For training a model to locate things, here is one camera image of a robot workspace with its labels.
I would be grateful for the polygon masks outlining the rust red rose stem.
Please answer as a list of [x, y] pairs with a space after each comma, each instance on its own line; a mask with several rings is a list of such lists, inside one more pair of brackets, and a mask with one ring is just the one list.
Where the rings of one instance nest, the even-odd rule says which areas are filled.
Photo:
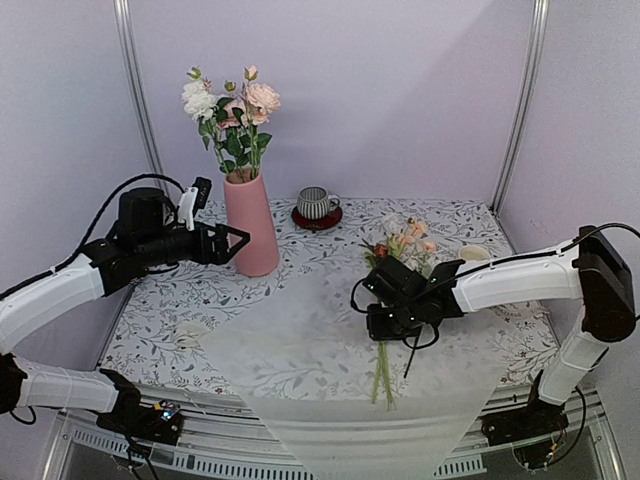
[[383, 259], [391, 255], [389, 238], [383, 242], [378, 242], [375, 245], [363, 240], [359, 246], [365, 249], [365, 261], [371, 269], [376, 267]]

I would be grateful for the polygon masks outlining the white rose flower stem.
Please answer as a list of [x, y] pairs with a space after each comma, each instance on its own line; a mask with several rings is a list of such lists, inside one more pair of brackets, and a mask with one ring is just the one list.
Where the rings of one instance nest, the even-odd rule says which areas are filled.
[[[401, 231], [405, 227], [406, 222], [401, 215], [397, 213], [387, 214], [382, 219], [382, 231], [385, 234], [385, 240], [390, 239], [391, 257], [400, 259]], [[387, 345], [385, 342], [378, 343], [378, 359], [376, 366], [376, 375], [374, 380], [374, 388], [371, 403], [375, 404], [378, 398], [378, 391], [382, 389], [387, 403], [387, 410], [390, 411], [395, 406], [395, 400], [391, 389], [390, 368], [388, 361]]]

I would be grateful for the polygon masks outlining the white translucent wrapping paper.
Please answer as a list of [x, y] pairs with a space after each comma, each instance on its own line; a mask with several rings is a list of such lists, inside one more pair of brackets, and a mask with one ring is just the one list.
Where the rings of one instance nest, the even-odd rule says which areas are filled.
[[496, 389], [505, 364], [490, 310], [450, 319], [415, 354], [387, 346], [395, 406], [371, 403], [378, 347], [350, 307], [373, 298], [362, 265], [322, 267], [224, 325], [201, 346], [283, 446], [318, 479], [430, 479]]

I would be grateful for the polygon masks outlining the pink peony flower stem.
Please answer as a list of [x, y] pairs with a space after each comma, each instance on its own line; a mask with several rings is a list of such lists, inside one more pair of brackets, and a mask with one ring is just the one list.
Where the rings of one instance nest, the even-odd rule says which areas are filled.
[[224, 94], [216, 103], [216, 125], [214, 133], [215, 153], [220, 170], [231, 179], [237, 175], [239, 182], [245, 181], [241, 170], [249, 163], [248, 135], [245, 127], [244, 103], [238, 96], [235, 82], [224, 83]]

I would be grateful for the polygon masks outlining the white peony flower stem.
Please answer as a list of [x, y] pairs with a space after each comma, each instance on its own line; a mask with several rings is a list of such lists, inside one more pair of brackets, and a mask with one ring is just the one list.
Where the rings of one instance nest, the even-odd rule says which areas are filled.
[[212, 93], [212, 84], [199, 67], [192, 67], [186, 75], [188, 82], [181, 92], [183, 110], [197, 124], [204, 148], [213, 152], [219, 169], [228, 175], [230, 169], [222, 153], [219, 128], [215, 126], [218, 97]]

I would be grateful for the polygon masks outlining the orange blossom flower stem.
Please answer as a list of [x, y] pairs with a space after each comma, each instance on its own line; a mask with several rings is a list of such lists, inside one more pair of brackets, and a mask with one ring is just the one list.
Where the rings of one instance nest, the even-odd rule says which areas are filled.
[[411, 270], [428, 277], [433, 269], [437, 245], [428, 236], [427, 224], [409, 217], [401, 231], [400, 245], [400, 260]]

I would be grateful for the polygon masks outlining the peach rose flower stem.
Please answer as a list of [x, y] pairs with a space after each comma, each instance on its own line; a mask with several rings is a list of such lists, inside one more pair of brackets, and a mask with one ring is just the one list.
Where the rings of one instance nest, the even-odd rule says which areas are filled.
[[260, 128], [269, 122], [271, 114], [281, 107], [280, 95], [268, 84], [258, 82], [259, 71], [255, 65], [244, 69], [242, 100], [245, 111], [245, 130], [249, 136], [249, 164], [251, 178], [256, 178], [261, 169], [261, 159], [272, 139]]

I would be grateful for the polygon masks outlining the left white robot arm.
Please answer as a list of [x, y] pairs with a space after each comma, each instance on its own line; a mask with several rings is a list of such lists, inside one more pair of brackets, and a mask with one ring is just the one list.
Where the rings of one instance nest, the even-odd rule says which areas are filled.
[[186, 189], [177, 204], [157, 188], [129, 190], [119, 198], [118, 216], [106, 237], [82, 242], [71, 260], [1, 297], [3, 413], [18, 407], [86, 409], [109, 413], [128, 434], [141, 433], [148, 426], [139, 390], [120, 374], [42, 365], [12, 351], [49, 322], [116, 293], [157, 266], [173, 267], [182, 261], [229, 263], [251, 236], [231, 226], [195, 220], [207, 198], [203, 179]]

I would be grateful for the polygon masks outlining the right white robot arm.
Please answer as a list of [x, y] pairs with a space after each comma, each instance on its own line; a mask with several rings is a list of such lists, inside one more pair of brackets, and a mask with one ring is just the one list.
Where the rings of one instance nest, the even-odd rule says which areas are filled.
[[486, 308], [528, 301], [571, 299], [582, 305], [559, 352], [542, 371], [533, 400], [517, 415], [517, 427], [537, 436], [552, 424], [577, 384], [611, 344], [635, 330], [634, 287], [629, 266], [604, 236], [603, 226], [580, 228], [576, 238], [547, 250], [486, 261], [438, 264], [430, 277], [387, 256], [360, 285], [376, 298], [367, 307], [371, 339], [405, 340], [423, 325], [437, 327]]

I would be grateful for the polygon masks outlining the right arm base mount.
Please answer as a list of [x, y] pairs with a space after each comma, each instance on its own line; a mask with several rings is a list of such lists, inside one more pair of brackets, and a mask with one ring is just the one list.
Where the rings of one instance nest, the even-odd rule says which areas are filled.
[[564, 405], [553, 405], [540, 398], [543, 373], [541, 370], [536, 376], [523, 407], [481, 417], [481, 432], [490, 446], [551, 434], [568, 427]]

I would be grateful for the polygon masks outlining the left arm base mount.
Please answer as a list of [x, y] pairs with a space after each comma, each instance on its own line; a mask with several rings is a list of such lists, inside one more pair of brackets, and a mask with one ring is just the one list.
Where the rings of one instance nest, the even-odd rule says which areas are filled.
[[120, 373], [108, 369], [99, 372], [112, 381], [118, 392], [113, 409], [97, 414], [99, 428], [125, 438], [177, 445], [184, 424], [178, 404], [160, 400], [152, 406], [144, 406], [139, 389]]

